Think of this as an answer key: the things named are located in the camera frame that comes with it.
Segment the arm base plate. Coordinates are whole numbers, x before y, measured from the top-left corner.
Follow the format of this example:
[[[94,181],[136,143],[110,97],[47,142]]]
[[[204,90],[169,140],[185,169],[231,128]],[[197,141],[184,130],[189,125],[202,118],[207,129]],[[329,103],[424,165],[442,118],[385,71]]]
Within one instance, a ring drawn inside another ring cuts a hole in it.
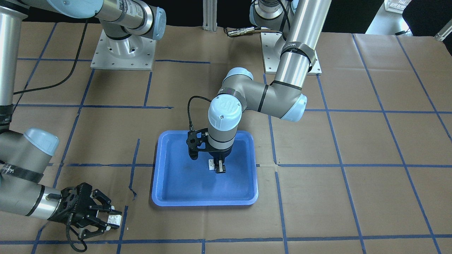
[[[90,67],[103,70],[151,71],[156,45],[156,40],[136,35],[123,40],[113,40],[102,31]]]
[[[276,74],[280,61],[281,49],[285,40],[280,33],[263,32],[260,35],[264,61],[264,73]]]

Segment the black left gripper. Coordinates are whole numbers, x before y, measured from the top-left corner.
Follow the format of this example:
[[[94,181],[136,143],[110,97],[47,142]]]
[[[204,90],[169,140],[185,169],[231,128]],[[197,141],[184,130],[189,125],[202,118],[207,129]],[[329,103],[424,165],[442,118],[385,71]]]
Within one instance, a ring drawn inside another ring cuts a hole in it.
[[[197,160],[199,152],[208,152],[213,157],[213,170],[216,170],[217,174],[224,173],[226,172],[224,160],[231,154],[232,146],[227,149],[214,148],[208,138],[207,128],[198,131],[190,128],[186,140],[189,156],[192,160]]]

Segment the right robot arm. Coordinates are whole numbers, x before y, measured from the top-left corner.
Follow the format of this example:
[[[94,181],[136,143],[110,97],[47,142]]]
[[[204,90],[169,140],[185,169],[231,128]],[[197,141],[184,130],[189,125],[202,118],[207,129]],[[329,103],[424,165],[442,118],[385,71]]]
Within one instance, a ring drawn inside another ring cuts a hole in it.
[[[75,19],[99,19],[110,40],[129,43],[128,53],[118,53],[116,45],[111,45],[113,54],[123,58],[137,56],[146,38],[163,37],[166,13],[142,0],[1,1],[1,210],[62,223],[67,236],[73,232],[85,240],[118,229],[122,213],[88,183],[64,190],[41,185],[43,172],[59,145],[58,137],[38,128],[24,133],[10,130],[20,28],[30,7]]]

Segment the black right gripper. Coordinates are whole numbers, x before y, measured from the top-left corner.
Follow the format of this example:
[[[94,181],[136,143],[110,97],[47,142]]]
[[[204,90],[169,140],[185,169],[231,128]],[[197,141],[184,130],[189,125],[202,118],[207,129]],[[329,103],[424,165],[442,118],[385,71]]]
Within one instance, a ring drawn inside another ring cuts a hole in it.
[[[108,198],[99,189],[92,191],[88,183],[81,183],[75,187],[67,187],[60,194],[50,194],[48,201],[58,201],[55,212],[48,218],[49,221],[66,224],[72,215],[71,225],[79,228],[78,238],[92,238],[111,229],[119,227],[108,225],[108,221],[100,220],[96,211],[110,215],[122,215],[111,205]]]

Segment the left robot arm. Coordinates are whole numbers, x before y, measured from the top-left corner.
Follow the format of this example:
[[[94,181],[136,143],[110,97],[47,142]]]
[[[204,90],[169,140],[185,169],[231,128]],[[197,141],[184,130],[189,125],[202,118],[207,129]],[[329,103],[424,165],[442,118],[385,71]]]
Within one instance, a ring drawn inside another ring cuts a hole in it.
[[[223,79],[216,97],[210,100],[208,127],[194,130],[189,121],[186,144],[192,160],[199,152],[213,157],[214,170],[226,171],[237,128],[245,110],[258,111],[290,122],[302,118],[307,97],[302,87],[316,62],[315,49],[325,23],[330,0],[299,1],[281,48],[275,78],[269,85],[254,81],[245,68],[232,68]]]

